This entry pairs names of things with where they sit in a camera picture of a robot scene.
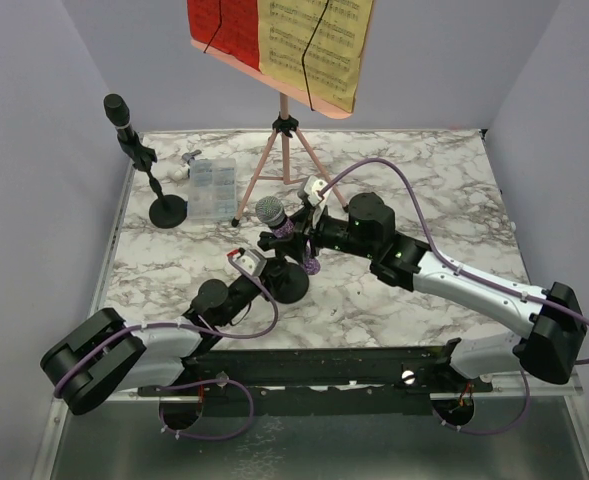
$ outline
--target yellow sheet music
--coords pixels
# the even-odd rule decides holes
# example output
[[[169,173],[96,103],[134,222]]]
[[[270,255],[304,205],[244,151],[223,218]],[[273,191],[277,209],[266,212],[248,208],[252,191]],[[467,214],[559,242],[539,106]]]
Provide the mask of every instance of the yellow sheet music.
[[[374,0],[330,0],[305,55],[310,91],[347,112],[361,69]],[[326,0],[258,0],[259,69],[306,90],[301,56]]]

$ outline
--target handheld microphone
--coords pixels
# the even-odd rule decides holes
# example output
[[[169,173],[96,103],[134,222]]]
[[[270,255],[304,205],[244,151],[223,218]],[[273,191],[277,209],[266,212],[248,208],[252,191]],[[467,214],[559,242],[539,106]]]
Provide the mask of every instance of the handheld microphone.
[[[108,120],[116,127],[118,138],[124,142],[134,140],[137,135],[130,125],[130,109],[123,97],[110,93],[103,99],[103,107]]]
[[[276,197],[263,197],[256,203],[256,216],[267,225],[275,237],[287,237],[294,231],[294,224],[285,213],[285,207]],[[321,271],[321,264],[317,259],[310,257],[310,247],[305,246],[305,257],[301,267],[308,275],[316,275]]]

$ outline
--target white wall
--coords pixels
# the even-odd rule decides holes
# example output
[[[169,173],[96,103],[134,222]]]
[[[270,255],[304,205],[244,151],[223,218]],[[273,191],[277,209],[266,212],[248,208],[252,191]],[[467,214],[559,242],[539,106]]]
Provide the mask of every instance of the white wall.
[[[589,316],[589,0],[563,0],[488,148],[532,280],[572,285]]]
[[[261,127],[276,93],[189,44],[185,0],[63,0],[142,130]],[[356,114],[303,127],[488,127],[559,0],[377,0]]]
[[[47,349],[85,319],[127,162],[59,0],[0,0],[0,479],[29,478]]]

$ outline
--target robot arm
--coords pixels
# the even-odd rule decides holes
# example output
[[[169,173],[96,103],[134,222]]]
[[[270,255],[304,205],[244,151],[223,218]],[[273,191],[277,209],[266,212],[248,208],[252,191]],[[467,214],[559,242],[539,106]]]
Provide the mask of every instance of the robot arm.
[[[394,211],[374,193],[356,195],[349,203],[347,221],[332,218],[324,199],[314,195],[324,182],[311,177],[299,196],[304,207],[292,219],[294,233],[288,252],[301,252],[307,242],[313,255],[331,249],[368,258],[370,271],[382,282],[437,295],[501,323],[511,332],[478,340],[457,340],[450,367],[465,378],[485,373],[525,369],[546,382],[564,384],[570,378],[586,327],[555,309],[527,298],[536,297],[580,313],[571,288],[555,283],[551,289],[519,284],[464,266],[447,257],[456,270],[447,268],[430,246],[395,230]],[[259,243],[265,248],[269,242]],[[299,245],[296,250],[292,245]],[[503,287],[522,292],[514,297],[482,282],[460,275],[461,269]]]
[[[250,277],[275,297],[291,290],[287,281],[293,264],[282,256],[266,259],[255,250],[239,253],[234,263],[245,274],[229,286],[216,279],[204,282],[181,317],[147,326],[127,322],[113,308],[104,308],[52,347],[41,359],[41,369],[54,385],[73,373],[56,392],[70,410],[81,415],[115,391],[174,383],[185,369],[185,359],[208,352],[220,340],[209,332],[228,325],[261,294]],[[114,336],[118,339],[79,368],[83,359]]]

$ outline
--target plastic organizer box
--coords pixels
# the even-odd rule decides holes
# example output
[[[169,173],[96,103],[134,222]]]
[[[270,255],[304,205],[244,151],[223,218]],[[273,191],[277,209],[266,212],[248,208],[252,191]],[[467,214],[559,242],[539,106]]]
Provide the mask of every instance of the plastic organizer box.
[[[195,160],[190,167],[187,218],[231,220],[237,207],[236,160]]]

